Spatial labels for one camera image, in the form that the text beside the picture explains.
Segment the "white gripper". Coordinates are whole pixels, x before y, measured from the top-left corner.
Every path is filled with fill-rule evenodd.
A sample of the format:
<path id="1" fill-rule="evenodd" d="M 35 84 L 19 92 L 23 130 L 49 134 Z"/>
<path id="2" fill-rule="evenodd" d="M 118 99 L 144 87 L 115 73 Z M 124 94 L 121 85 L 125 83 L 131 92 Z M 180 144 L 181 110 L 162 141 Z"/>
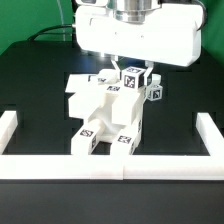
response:
<path id="1" fill-rule="evenodd" d="M 165 3 L 147 13 L 140 24 L 119 21 L 106 7 L 80 6 L 76 11 L 76 37 L 86 51 L 145 60 L 147 86 L 153 62 L 188 66 L 199 58 L 203 19 L 202 7 L 191 4 Z M 117 59 L 110 60 L 121 80 Z"/>

